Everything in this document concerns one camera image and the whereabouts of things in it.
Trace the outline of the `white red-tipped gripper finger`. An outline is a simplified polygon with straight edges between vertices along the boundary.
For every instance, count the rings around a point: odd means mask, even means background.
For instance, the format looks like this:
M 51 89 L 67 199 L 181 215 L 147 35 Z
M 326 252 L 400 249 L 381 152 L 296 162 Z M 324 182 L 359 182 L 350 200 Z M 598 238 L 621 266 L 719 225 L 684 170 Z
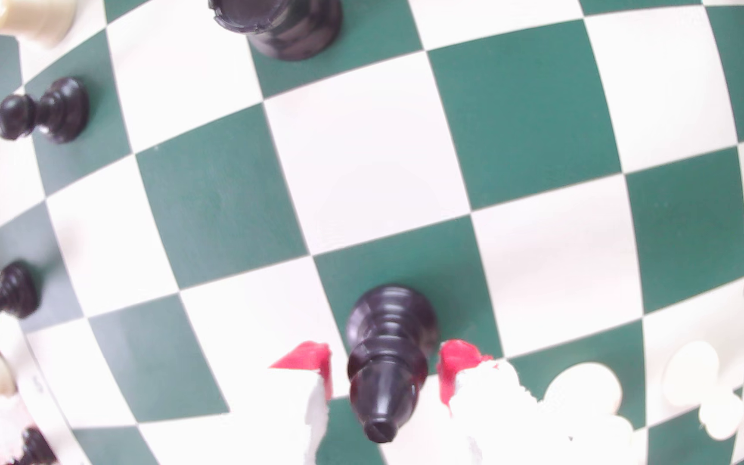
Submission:
M 558 464 L 560 445 L 550 435 L 538 399 L 522 386 L 506 360 L 474 344 L 441 344 L 440 401 L 459 435 L 459 464 Z
M 244 379 L 236 396 L 241 464 L 315 464 L 332 398 L 332 352 L 306 341 Z

